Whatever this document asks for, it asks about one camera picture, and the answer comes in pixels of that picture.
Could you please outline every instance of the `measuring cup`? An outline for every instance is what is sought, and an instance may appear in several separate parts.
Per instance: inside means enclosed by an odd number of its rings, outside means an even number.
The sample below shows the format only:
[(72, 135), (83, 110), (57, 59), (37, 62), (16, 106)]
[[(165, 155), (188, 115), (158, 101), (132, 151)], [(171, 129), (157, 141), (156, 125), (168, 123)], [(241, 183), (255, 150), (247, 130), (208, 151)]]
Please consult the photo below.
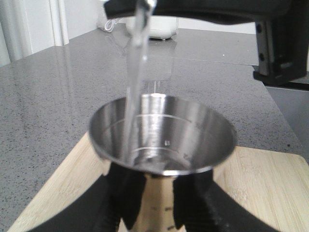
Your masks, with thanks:
[(236, 145), (233, 126), (216, 111), (165, 94), (145, 94), (131, 153), (121, 154), (126, 99), (101, 107), (89, 136), (96, 153), (109, 160), (106, 178), (114, 207), (130, 232), (175, 232), (202, 198), (212, 167)]

